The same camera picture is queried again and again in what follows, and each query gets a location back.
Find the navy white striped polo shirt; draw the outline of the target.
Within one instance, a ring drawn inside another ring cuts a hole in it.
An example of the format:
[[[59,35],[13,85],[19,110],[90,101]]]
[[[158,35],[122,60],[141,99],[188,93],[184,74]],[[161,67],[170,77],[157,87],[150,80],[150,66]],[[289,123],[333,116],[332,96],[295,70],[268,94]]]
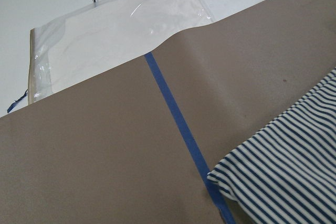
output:
[[[255,223],[335,223],[335,71],[207,178]]]

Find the clear plastic bag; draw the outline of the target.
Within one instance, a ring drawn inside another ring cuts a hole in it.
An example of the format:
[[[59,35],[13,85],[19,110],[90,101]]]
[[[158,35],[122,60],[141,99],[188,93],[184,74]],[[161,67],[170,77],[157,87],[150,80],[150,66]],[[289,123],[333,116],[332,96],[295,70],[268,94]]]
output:
[[[102,0],[58,17],[30,32],[28,103],[212,22],[203,0]]]

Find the brown paper table cover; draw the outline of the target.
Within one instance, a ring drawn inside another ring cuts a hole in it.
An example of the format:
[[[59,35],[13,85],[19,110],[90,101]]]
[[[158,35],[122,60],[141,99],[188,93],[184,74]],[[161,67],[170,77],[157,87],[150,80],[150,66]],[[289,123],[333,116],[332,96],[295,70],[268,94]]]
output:
[[[153,51],[205,162],[335,66],[335,0],[267,0]],[[142,56],[1,119],[1,223],[222,223]]]

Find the scrap of blue tape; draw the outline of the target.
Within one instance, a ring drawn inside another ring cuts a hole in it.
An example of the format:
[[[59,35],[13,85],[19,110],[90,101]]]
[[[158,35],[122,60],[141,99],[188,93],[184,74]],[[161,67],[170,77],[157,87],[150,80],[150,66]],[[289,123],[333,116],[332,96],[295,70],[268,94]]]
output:
[[[28,92],[28,89],[26,89],[26,91],[24,92],[24,94],[18,98],[17,100],[15,100],[7,109],[7,113],[10,113],[20,102],[21,100],[23,100],[24,98],[27,97],[27,92]]]

